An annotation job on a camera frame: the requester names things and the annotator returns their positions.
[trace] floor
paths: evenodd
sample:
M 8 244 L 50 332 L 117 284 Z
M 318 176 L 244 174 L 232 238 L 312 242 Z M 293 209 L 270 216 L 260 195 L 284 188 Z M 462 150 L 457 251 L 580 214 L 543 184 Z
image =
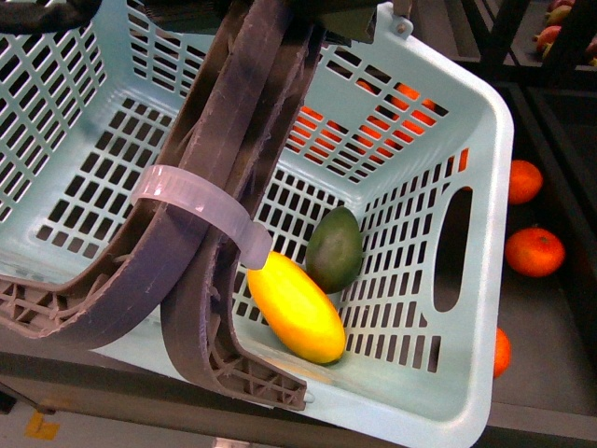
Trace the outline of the floor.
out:
M 3 448 L 272 448 L 266 445 L 215 439 L 159 427 L 147 427 L 99 417 L 58 412 L 35 414 L 17 402 L 7 415 L 0 414 Z

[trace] light blue basket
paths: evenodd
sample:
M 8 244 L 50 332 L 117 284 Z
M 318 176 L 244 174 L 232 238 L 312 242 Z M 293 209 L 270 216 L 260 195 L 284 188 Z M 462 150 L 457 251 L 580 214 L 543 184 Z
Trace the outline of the light blue basket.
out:
M 65 281 L 124 221 L 211 42 L 159 31 L 138 6 L 105 1 L 86 30 L 2 44 L 2 273 Z M 242 268 L 234 326 L 243 347 L 307 381 L 305 415 L 411 447 L 471 446 L 491 405 L 513 126 L 486 83 L 410 36 L 390 4 L 378 12 L 373 45 L 322 51 L 257 212 L 274 249 L 299 263 L 327 210 L 344 203 L 357 216 L 363 269 L 332 298 L 347 351 L 331 367 L 293 356 Z M 446 287 L 437 248 L 460 195 L 470 203 L 462 284 Z M 434 300 L 450 290 L 450 306 Z M 103 353 L 163 365 L 135 345 L 139 334 Z

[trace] yellow tape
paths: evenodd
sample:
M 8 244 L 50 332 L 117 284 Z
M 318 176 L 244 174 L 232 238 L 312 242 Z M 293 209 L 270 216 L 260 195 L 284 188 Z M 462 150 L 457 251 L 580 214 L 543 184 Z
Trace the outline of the yellow tape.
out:
M 25 437 L 53 441 L 59 428 L 60 424 L 44 422 L 44 414 L 34 411 L 34 415 L 25 427 Z

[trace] basket handle hole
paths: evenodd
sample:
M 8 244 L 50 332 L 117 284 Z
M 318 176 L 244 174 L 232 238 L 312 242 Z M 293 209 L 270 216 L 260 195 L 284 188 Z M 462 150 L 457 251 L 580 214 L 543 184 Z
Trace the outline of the basket handle hole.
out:
M 454 193 L 439 235 L 433 301 L 441 313 L 451 310 L 460 297 L 472 197 L 471 189 Z

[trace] brown plastic bracket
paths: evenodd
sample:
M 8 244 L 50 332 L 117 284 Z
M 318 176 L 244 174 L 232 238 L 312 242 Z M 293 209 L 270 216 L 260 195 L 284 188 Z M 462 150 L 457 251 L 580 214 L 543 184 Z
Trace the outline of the brown plastic bracket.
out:
M 294 19 L 278 37 L 264 38 L 257 23 L 279 17 L 283 1 L 256 1 L 236 38 L 260 53 L 275 49 L 273 65 L 251 122 L 240 144 L 224 190 L 255 216 L 285 139 L 311 84 L 323 29 Z M 234 51 L 230 58 L 236 56 Z M 229 96 L 226 91 L 222 96 Z M 203 123 L 221 126 L 221 123 Z M 218 229 L 211 228 L 175 288 L 161 304 L 162 334 L 168 355 L 188 381 L 222 395 L 270 406 L 301 410 L 306 383 L 244 350 L 232 321 L 232 293 L 239 251 Z
M 156 160 L 220 188 L 227 184 L 279 46 L 267 51 L 255 43 L 283 33 L 290 22 L 287 13 L 279 12 L 277 19 L 273 11 L 261 14 L 253 40 L 243 42 L 237 34 L 247 10 L 240 0 L 230 6 Z M 175 206 L 139 201 L 101 256 L 72 281 L 53 285 L 0 276 L 0 324 L 28 338 L 77 348 L 111 343 L 160 304 L 208 228 Z

